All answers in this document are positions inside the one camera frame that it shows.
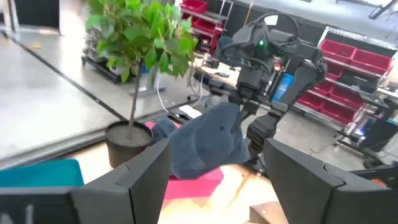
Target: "metal rack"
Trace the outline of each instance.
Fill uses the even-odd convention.
[[[223,10],[224,10],[224,7],[225,7],[225,3],[229,4],[229,9],[228,9],[227,15],[223,16]],[[226,27],[228,19],[229,19],[229,15],[231,14],[233,6],[234,6],[234,1],[232,1],[232,0],[222,0],[221,8],[220,8],[220,11],[219,11],[218,14],[217,13],[213,13],[213,12],[208,12],[208,11],[206,11],[204,14],[200,14],[200,13],[188,10],[188,9],[183,9],[181,7],[180,7],[180,11],[182,13],[189,14],[189,15],[197,17],[199,19],[203,19],[204,21],[211,22],[211,23],[213,23],[215,25],[215,29],[214,29],[213,33],[206,32],[204,30],[197,29],[197,28],[194,28],[194,27],[192,28],[192,32],[195,33],[195,34],[202,34],[202,35],[205,35],[207,37],[211,37],[211,40],[210,40],[210,44],[211,44],[211,43],[213,43],[213,40],[216,37],[216,30],[221,31],[221,35],[222,35],[222,33],[224,31],[226,31],[224,28],[220,29],[218,27],[218,24],[224,22],[224,26],[223,27]],[[202,50],[205,50],[205,52],[209,53],[210,50],[211,50],[211,47],[202,47]]]
[[[97,69],[100,74],[110,78],[114,83],[119,83],[121,81],[121,76],[106,66],[106,62],[108,61],[106,57],[101,57],[97,54],[96,45],[98,43],[100,32],[100,28],[86,30],[86,47],[83,49],[81,64],[84,66],[86,63],[89,63],[92,67]]]
[[[365,42],[367,44],[376,45],[376,46],[383,47],[383,48],[386,48],[386,49],[397,50],[397,47],[395,45],[390,44],[390,43],[383,42],[383,41],[376,40],[376,39],[372,39],[372,38],[368,38],[368,37],[363,36],[363,35],[354,34],[354,33],[347,32],[345,30],[340,30],[340,29],[333,28],[333,27],[326,27],[325,28],[325,30],[324,30],[324,32],[323,32],[323,34],[322,34],[322,36],[321,36],[321,38],[320,38],[320,40],[318,42],[318,46],[321,45],[321,43],[323,42],[323,40],[325,39],[325,37],[326,37],[326,35],[328,33],[332,33],[332,34],[340,35],[340,36],[347,37],[347,38],[350,38],[350,39],[362,41],[362,42]],[[354,71],[354,72],[358,72],[358,73],[363,74],[363,75],[369,75],[369,76],[378,77],[378,79],[379,79],[378,85],[381,85],[383,83],[383,81],[385,80],[385,78],[387,77],[387,75],[389,73],[389,72],[386,72],[384,74],[376,74],[374,72],[370,72],[370,71],[364,70],[362,68],[358,68],[358,67],[346,64],[346,63],[342,63],[342,62],[339,62],[337,60],[333,60],[331,58],[324,57],[324,59],[327,62],[340,65],[340,66],[344,67],[345,69],[348,69],[348,70],[351,70],[351,71]],[[372,95],[372,93],[368,93],[366,91],[360,90],[358,86],[349,86],[349,85],[347,85],[345,83],[339,82],[338,80],[332,80],[330,78],[326,78],[325,80],[327,80],[329,82],[333,82],[334,84],[336,84],[336,85],[338,85],[340,87],[343,87],[343,88],[345,88],[347,90],[351,90],[351,91],[356,92],[356,93],[359,93],[361,95],[367,95],[367,96]],[[333,100],[333,99],[331,99],[331,98],[329,98],[327,96],[323,96],[323,95],[317,94],[317,93],[315,93],[312,90],[310,90],[308,92],[310,92],[313,95],[319,96],[319,97],[321,97],[321,98],[323,98],[325,100],[328,100],[330,102],[336,103],[337,105],[344,106],[344,107],[349,108],[351,110],[357,110],[357,109],[354,109],[354,108],[350,108],[349,106],[344,105],[343,103],[337,102],[337,101],[335,101],[335,100]],[[296,104],[294,104],[294,107],[296,109],[300,110],[300,111],[303,111],[305,113],[308,113],[308,114],[316,117],[317,119],[319,119],[320,121],[323,121],[324,123],[328,123],[328,124],[332,123],[338,129],[341,129],[341,130],[352,129],[352,128],[348,128],[348,127],[351,127],[352,125],[354,125],[356,123],[355,120],[358,119],[359,116],[361,116],[360,114],[363,113],[363,111],[367,111],[368,110],[368,105],[365,105],[364,107],[358,109],[356,114],[354,115],[353,121],[350,124],[345,125],[345,124],[343,124],[343,123],[341,123],[339,121],[335,121],[333,118],[329,118],[329,117],[319,113],[318,111],[315,111],[315,110],[313,110],[311,108],[307,108],[304,105],[296,103]]]

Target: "black cable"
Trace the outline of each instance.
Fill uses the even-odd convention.
[[[379,141],[379,142],[373,144],[372,146],[369,146],[369,147],[366,147],[366,148],[369,148],[369,149],[370,149],[370,148],[372,148],[372,147],[378,146],[378,145],[383,144],[383,143],[386,143],[386,142],[388,142],[388,141],[390,141],[390,139],[386,139],[386,140],[383,140],[383,141]],[[321,153],[322,151],[324,151],[324,150],[327,149],[328,147],[334,146],[334,145],[335,145],[335,143],[331,143],[331,144],[328,144],[328,145],[326,145],[326,146],[323,146],[323,147],[319,148],[319,150],[314,150],[314,149],[310,148],[310,150],[311,150],[310,155]],[[383,152],[385,155],[382,156],[382,157],[379,157],[379,159],[385,158],[385,157],[387,157],[387,156],[394,156],[394,157],[395,157],[395,155],[393,155],[393,154],[390,153],[390,152],[387,152],[386,150],[381,150],[380,152]]]
[[[190,68],[190,71],[188,73],[188,77],[187,77],[187,86],[189,86],[192,90],[192,92],[195,95],[199,95],[200,93],[198,93],[194,88],[198,86],[199,81],[195,79],[194,75],[195,73],[198,71],[198,69],[195,68]]]
[[[283,13],[283,12],[270,12],[270,13],[267,13],[267,14],[264,14],[264,15],[260,16],[259,18],[257,18],[255,21],[252,21],[252,22],[259,22],[259,21],[264,20],[266,17],[269,17],[269,16],[284,16],[284,17],[288,18],[294,24],[294,28],[295,28],[295,31],[296,31],[296,37],[298,39],[300,38],[299,25],[297,24],[296,20],[293,19],[293,17],[291,17],[290,15],[288,15],[286,13]]]
[[[314,150],[313,148],[310,148],[311,153],[309,155],[321,153],[322,151],[324,151],[328,147],[333,146],[334,144],[335,143],[328,144],[326,146],[323,146],[323,147],[319,148],[318,150]]]

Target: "white cable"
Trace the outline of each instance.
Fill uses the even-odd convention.
[[[159,76],[157,76],[157,80],[156,80],[156,92],[157,92],[157,97],[159,98],[159,101],[160,101],[160,104],[162,105],[163,110],[165,110],[166,112],[169,113],[168,109],[166,109],[166,107],[165,107],[164,104],[163,104],[162,97],[160,96],[159,83],[160,83],[160,78],[161,78],[161,77],[162,77],[162,73],[160,73]],[[202,76],[201,76],[201,79],[200,79],[200,86],[199,86],[199,95],[200,95],[200,96],[199,96],[199,99],[198,99],[198,101],[196,101],[196,103],[194,103],[193,105],[191,105],[191,107],[197,106],[197,105],[199,104],[199,102],[201,101],[201,99],[202,99],[202,96],[203,96],[203,87],[202,87],[202,84],[203,84],[203,78],[204,78],[204,77],[205,77],[205,76],[202,75]]]
[[[201,75],[201,78],[200,78],[200,83],[199,83],[199,99],[198,99],[198,101],[196,101],[196,103],[194,103],[191,107],[198,106],[198,104],[199,104],[200,101],[201,101],[201,98],[203,97],[203,78],[204,78],[204,77],[205,77],[205,75],[202,74],[202,75]]]
[[[160,78],[162,77],[162,73],[159,75],[156,74],[157,80],[156,80],[156,92],[157,92],[157,97],[159,97],[160,104],[162,105],[163,110],[169,113],[168,109],[163,104],[162,97],[160,96],[160,91],[159,91],[159,83],[160,83]]]

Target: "cable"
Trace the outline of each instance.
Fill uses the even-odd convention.
[[[328,147],[333,146],[334,144],[335,143],[327,144],[326,146],[323,146],[323,147],[319,148],[318,150],[314,150],[314,149],[310,148],[310,151],[311,151],[310,155],[321,153],[322,151],[324,151]]]
[[[190,67],[190,71],[189,71],[189,74],[187,77],[188,86],[190,86],[192,92],[196,96],[199,95],[199,99],[193,105],[191,105],[191,107],[197,106],[203,97],[203,85],[202,84],[203,84],[203,79],[205,77],[204,75],[202,75],[201,79],[200,79],[199,94],[193,89],[193,87],[195,87],[198,84],[197,81],[195,80],[195,77],[193,76],[195,74],[196,70],[197,70],[197,67],[195,67],[195,69]],[[159,98],[159,101],[160,101],[160,105],[162,105],[163,110],[169,113],[170,111],[163,104],[163,100],[162,100],[162,97],[160,95],[160,90],[159,90],[159,83],[160,83],[160,79],[161,79],[162,75],[163,74],[160,73],[159,77],[156,80],[156,92],[157,92],[157,97]]]
[[[252,21],[252,22],[259,22],[260,20],[264,20],[266,17],[269,17],[269,16],[284,16],[284,17],[288,18],[294,24],[294,28],[296,30],[297,38],[300,38],[299,25],[297,24],[296,20],[293,19],[293,17],[291,17],[290,15],[288,15],[286,13],[283,13],[283,12],[270,12],[270,13],[267,13],[267,14],[264,14],[264,15],[260,16],[258,19],[256,19],[255,21]]]
[[[386,140],[383,140],[383,141],[379,141],[379,142],[373,144],[372,146],[368,146],[368,147],[366,147],[366,148],[371,149],[372,147],[378,146],[378,145],[383,144],[383,143],[386,143],[386,142],[388,142],[388,141],[390,141],[390,139],[386,139]],[[314,149],[310,148],[311,153],[310,153],[309,155],[321,153],[322,151],[324,151],[324,150],[327,149],[328,147],[334,146],[334,145],[335,145],[335,143],[331,143],[331,144],[328,144],[328,145],[326,145],[326,146],[323,146],[323,147],[319,148],[319,150],[314,150]],[[394,157],[396,157],[395,155],[393,155],[393,154],[390,153],[390,152],[387,152],[386,150],[381,150],[380,152],[383,152],[385,155],[383,155],[383,156],[381,156],[381,157],[378,157],[379,159],[383,159],[383,158],[385,158],[385,157],[387,157],[387,156],[394,156]]]

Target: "teal box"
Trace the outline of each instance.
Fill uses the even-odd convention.
[[[0,187],[80,187],[84,185],[75,159],[0,170]]]

